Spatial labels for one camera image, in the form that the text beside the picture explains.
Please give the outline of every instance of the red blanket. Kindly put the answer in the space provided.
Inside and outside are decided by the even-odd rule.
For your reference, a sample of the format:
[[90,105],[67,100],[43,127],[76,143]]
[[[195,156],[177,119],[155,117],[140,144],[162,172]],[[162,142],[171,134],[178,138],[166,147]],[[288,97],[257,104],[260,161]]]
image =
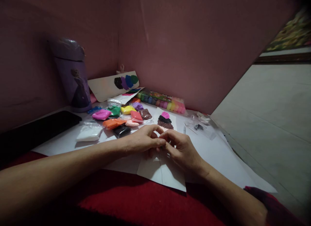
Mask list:
[[[29,152],[10,166],[43,157]],[[205,186],[186,183],[186,187],[187,193],[184,193],[138,175],[99,170],[26,221],[32,225],[65,222],[80,225],[98,222],[170,226],[236,224]],[[246,191],[266,205],[270,225],[302,225],[270,194],[251,187]]]

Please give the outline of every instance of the orange clay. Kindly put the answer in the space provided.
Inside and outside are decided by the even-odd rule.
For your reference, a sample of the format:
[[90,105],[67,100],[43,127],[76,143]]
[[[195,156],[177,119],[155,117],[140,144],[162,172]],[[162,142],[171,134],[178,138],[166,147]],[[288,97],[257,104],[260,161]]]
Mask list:
[[140,99],[138,99],[138,98],[133,98],[133,99],[132,99],[132,103],[134,103],[134,102],[140,103]]
[[103,122],[103,126],[107,129],[107,130],[112,130],[120,125],[122,125],[123,123],[126,123],[125,120],[122,120],[120,118],[117,119],[109,119],[107,121]]

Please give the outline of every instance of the green clay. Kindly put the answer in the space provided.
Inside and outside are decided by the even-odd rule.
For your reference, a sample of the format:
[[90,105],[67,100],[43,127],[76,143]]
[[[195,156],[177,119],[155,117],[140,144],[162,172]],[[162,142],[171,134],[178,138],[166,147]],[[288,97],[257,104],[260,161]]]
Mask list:
[[108,107],[108,110],[112,112],[110,116],[115,117],[120,115],[121,108],[118,106],[110,106]]

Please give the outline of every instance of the purple water bottle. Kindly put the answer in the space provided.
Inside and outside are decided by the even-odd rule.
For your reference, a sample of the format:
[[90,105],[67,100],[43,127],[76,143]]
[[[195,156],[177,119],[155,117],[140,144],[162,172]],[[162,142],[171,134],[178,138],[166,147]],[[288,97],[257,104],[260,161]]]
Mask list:
[[84,49],[74,40],[61,38],[49,41],[67,99],[73,112],[92,108],[84,63]]

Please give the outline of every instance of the mauve wall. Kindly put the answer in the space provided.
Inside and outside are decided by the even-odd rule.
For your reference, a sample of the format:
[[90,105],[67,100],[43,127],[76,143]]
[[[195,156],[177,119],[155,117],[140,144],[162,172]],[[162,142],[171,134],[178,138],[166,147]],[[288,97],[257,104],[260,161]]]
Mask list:
[[296,9],[295,0],[120,0],[119,63],[141,86],[211,114]]
[[77,40],[89,79],[115,74],[119,0],[0,0],[0,131],[68,105],[49,35]]

